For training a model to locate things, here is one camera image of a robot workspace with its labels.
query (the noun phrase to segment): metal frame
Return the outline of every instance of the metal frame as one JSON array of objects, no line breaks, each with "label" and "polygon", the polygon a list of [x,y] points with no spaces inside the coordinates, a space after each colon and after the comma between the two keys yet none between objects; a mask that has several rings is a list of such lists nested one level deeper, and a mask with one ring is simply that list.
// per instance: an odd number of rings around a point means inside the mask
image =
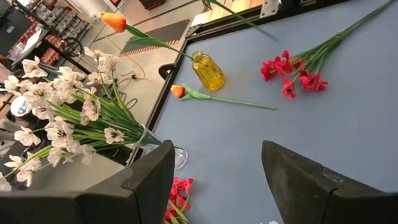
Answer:
[{"label": "metal frame", "polygon": [[[332,6],[334,4],[339,4],[339,3],[343,3],[343,2],[347,2],[347,1],[351,1],[351,0],[318,0],[317,2],[311,3],[311,4],[302,4],[299,7],[294,7],[294,8],[281,8],[281,10],[273,16],[269,16],[269,17],[264,17],[264,18],[259,18],[259,14],[261,11],[261,6],[252,8],[252,9],[248,9],[246,11],[243,11],[241,13],[239,13],[241,16],[245,17],[246,19],[248,19],[249,21],[251,21],[252,23],[254,23],[255,25],[261,25],[261,24],[265,24],[268,22],[272,22],[272,21],[276,21],[279,19],[284,19],[290,16],[296,16],[305,12],[309,12],[312,10],[316,10],[316,9],[321,9],[323,7],[328,7],[328,6]],[[201,40],[206,40],[209,38],[213,38],[213,37],[218,37],[224,34],[228,34],[231,32],[235,32],[238,30],[242,30],[242,29],[247,29],[250,28],[249,25],[241,22],[239,19],[235,18],[234,16],[227,16],[212,22],[209,22],[207,24],[203,24],[201,26],[199,26],[199,28],[195,31],[195,33],[191,36],[188,36],[181,48],[182,52],[185,52],[188,45],[201,41]],[[166,77],[165,79],[165,84],[162,88],[162,91],[160,92],[160,95],[156,101],[156,104],[154,106],[154,109],[152,110],[152,113],[149,116],[148,122],[146,124],[146,126],[152,130],[154,128],[154,126],[156,125],[157,122],[157,118],[159,117],[163,105],[166,101],[166,98],[169,94],[170,91],[170,87],[172,86],[178,70],[180,69],[180,66],[182,64],[182,59],[184,56],[182,55],[178,55],[176,61],[175,61],[175,67],[173,69],[171,69],[170,73],[165,73],[165,74],[160,74],[160,76],[162,77]]]}]

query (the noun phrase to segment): white flower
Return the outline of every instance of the white flower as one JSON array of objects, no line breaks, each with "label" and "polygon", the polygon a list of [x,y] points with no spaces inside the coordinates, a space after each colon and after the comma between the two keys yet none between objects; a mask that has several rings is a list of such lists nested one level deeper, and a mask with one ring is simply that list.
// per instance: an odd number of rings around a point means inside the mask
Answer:
[{"label": "white flower", "polygon": [[85,47],[85,54],[89,57],[92,57],[97,62],[101,57],[105,56],[105,53],[100,50],[90,50],[88,47]]},{"label": "white flower", "polygon": [[123,139],[124,134],[119,130],[115,130],[113,128],[105,128],[104,133],[105,133],[106,143],[108,144],[124,141]]},{"label": "white flower", "polygon": [[12,93],[16,96],[21,96],[22,94],[16,91],[17,87],[19,86],[19,80],[14,75],[9,75],[8,80],[4,81],[4,85],[6,87],[7,92]]},{"label": "white flower", "polygon": [[84,90],[84,96],[85,96],[85,101],[93,101],[92,95],[97,92],[97,89],[95,87],[91,87],[90,89],[83,89]]},{"label": "white flower", "polygon": [[85,121],[87,117],[90,121],[96,121],[100,116],[100,111],[101,103],[98,99],[95,101],[94,104],[91,101],[85,101],[83,103],[83,109],[81,111],[83,116],[81,120]]},{"label": "white flower", "polygon": [[81,148],[83,149],[84,154],[84,157],[81,159],[81,163],[83,163],[84,165],[91,165],[91,160],[96,150],[93,146],[87,144],[82,145]]},{"label": "white flower", "polygon": [[53,101],[56,95],[53,92],[51,84],[40,82],[38,84],[26,85],[27,92],[24,93],[27,102],[31,107],[36,107],[41,101]]},{"label": "white flower", "polygon": [[26,186],[30,186],[32,184],[33,172],[31,170],[21,170],[17,174],[17,180],[19,182],[25,182]]},{"label": "white flower", "polygon": [[47,160],[49,161],[49,163],[51,163],[52,167],[56,167],[61,159],[62,159],[62,155],[63,155],[64,151],[59,148],[59,147],[53,147],[52,149],[50,149],[50,153],[49,156],[47,156]]},{"label": "white flower", "polygon": [[69,140],[67,151],[73,153],[75,156],[83,153],[83,149],[81,148],[80,142],[75,140]]},{"label": "white flower", "polygon": [[37,146],[40,143],[40,139],[32,133],[32,130],[21,126],[22,131],[16,131],[14,139],[21,142],[24,146],[31,146],[35,144]]},{"label": "white flower", "polygon": [[50,105],[44,100],[38,102],[35,107],[32,108],[32,113],[42,120],[54,118],[54,112],[51,110]]},{"label": "white flower", "polygon": [[14,168],[14,170],[22,164],[22,159],[19,156],[9,156],[12,162],[6,162],[4,165],[6,167]]},{"label": "white flower", "polygon": [[[32,156],[32,153],[27,153],[27,159],[30,159]],[[4,165],[10,168],[14,168],[14,170],[23,164],[22,159],[19,156],[10,155],[10,159],[12,160],[12,162],[7,162]],[[26,185],[29,187],[32,183],[33,173],[38,171],[41,167],[42,163],[38,157],[31,159],[29,162],[19,168],[17,180],[19,182],[27,181]]]},{"label": "white flower", "polygon": [[46,77],[47,72],[39,68],[40,59],[35,57],[35,60],[23,60],[22,65],[24,67],[25,75],[23,78],[34,78],[34,77]]},{"label": "white flower", "polygon": [[89,74],[88,80],[89,80],[89,82],[87,82],[87,85],[101,84],[103,80],[104,80],[104,82],[103,82],[104,84],[112,84],[112,79],[110,79],[107,74],[98,73],[98,72],[93,72],[93,73]]},{"label": "white flower", "polygon": [[0,172],[0,191],[11,191],[12,187]]},{"label": "white flower", "polygon": [[45,127],[47,139],[51,140],[54,147],[67,147],[72,139],[73,125],[66,123],[61,117],[56,116],[55,121],[49,122]]},{"label": "white flower", "polygon": [[98,70],[100,72],[110,72],[115,69],[116,65],[121,61],[120,57],[106,54],[99,58]]}]

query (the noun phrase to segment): glass vase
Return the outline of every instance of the glass vase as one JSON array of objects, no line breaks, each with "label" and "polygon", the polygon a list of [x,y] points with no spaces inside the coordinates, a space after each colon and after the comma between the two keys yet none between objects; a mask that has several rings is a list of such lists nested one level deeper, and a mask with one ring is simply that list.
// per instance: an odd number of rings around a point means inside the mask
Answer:
[{"label": "glass vase", "polygon": [[[163,143],[163,139],[156,136],[152,131],[147,129],[145,125],[140,124],[143,128],[143,133],[138,140],[134,144],[136,147],[140,147],[141,149],[144,150],[142,153],[142,156],[152,152],[155,150],[157,147],[159,147]],[[182,149],[181,147],[174,146],[175,149],[175,164],[174,164],[174,170],[179,170],[181,169],[185,163],[187,162],[188,159],[188,152],[185,149]]]},{"label": "glass vase", "polygon": [[197,50],[192,54],[192,68],[203,86],[210,91],[220,89],[226,80],[225,74],[207,54]]}]

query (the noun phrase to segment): clear glass vase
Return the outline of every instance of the clear glass vase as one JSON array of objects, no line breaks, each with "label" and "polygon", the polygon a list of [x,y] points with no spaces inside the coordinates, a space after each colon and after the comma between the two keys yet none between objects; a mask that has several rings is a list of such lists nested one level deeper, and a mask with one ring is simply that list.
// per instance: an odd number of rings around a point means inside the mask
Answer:
[{"label": "clear glass vase", "polygon": [[[144,130],[140,140],[134,144],[136,147],[140,147],[141,149],[144,150],[142,153],[142,156],[152,152],[155,150],[157,147],[159,147],[163,143],[163,139],[156,136],[152,131],[147,129],[145,125],[140,124]],[[174,164],[174,170],[179,170],[181,169],[185,163],[187,162],[188,159],[188,152],[185,149],[182,149],[181,147],[174,146],[175,149],[175,164]]]}]

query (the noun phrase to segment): yellow glass vase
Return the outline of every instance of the yellow glass vase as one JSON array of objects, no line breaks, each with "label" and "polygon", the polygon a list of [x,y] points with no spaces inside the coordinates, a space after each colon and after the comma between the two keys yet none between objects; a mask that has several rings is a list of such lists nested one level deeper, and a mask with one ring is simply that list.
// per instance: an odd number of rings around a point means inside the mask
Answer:
[{"label": "yellow glass vase", "polygon": [[207,90],[218,90],[224,85],[225,74],[209,55],[197,50],[192,54],[192,60],[193,71]]}]

